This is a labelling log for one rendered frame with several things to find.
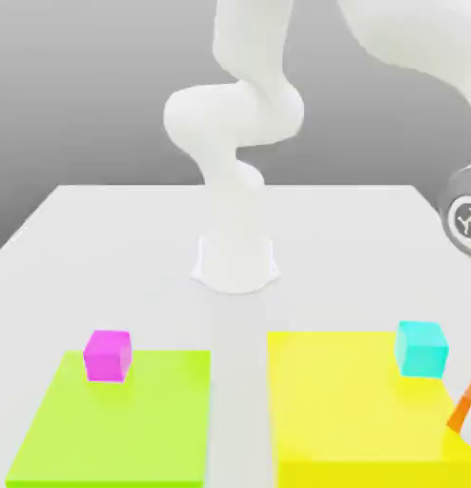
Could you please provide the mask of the small magenta cube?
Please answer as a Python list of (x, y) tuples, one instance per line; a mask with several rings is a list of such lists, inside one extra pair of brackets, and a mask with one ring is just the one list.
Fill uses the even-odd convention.
[(122, 383), (133, 360), (128, 331), (95, 330), (83, 350), (88, 381)]

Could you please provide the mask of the small cyan cube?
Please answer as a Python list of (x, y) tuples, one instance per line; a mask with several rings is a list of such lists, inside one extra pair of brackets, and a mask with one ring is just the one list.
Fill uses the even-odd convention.
[(448, 355), (449, 344), (439, 323), (399, 323), (395, 358), (402, 376), (442, 378)]

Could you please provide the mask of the small orange cube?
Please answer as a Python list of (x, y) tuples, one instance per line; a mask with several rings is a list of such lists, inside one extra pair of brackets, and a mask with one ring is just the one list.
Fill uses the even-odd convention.
[(459, 434), (468, 412), (471, 408), (471, 382), (464, 394), (458, 401), (453, 413), (447, 420), (447, 426), (455, 433)]

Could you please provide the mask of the large yellow box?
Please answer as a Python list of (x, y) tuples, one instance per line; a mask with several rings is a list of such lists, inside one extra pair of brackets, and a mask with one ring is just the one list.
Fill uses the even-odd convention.
[(471, 488), (439, 379), (404, 377), (392, 332), (270, 332), (276, 488)]

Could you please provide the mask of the large lime green box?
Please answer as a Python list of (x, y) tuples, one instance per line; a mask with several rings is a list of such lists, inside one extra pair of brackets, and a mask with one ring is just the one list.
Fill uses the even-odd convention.
[(121, 383), (90, 382), (66, 352), (7, 488), (204, 488), (207, 351), (136, 351)]

